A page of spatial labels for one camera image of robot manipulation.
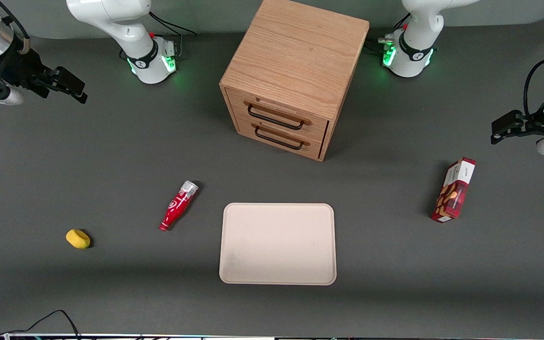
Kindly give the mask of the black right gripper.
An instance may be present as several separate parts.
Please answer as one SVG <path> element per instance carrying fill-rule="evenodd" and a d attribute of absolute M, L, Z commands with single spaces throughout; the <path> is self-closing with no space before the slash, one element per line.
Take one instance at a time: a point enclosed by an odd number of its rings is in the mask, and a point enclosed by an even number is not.
<path fill-rule="evenodd" d="M 39 54 L 32 49 L 26 54 L 20 54 L 17 43 L 13 43 L 0 56 L 0 99 L 9 96 L 9 86 L 20 86 L 43 98 L 50 91 L 58 91 L 82 104 L 88 99 L 82 80 L 64 67 L 56 67 L 55 71 L 46 67 Z"/>

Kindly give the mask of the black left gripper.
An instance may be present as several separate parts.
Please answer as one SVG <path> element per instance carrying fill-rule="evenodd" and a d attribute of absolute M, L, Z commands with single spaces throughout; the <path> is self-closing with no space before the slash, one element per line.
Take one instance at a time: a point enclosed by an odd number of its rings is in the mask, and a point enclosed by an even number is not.
<path fill-rule="evenodd" d="M 544 110 L 539 108 L 534 113 L 511 110 L 492 122 L 491 144 L 511 137 L 544 136 Z"/>

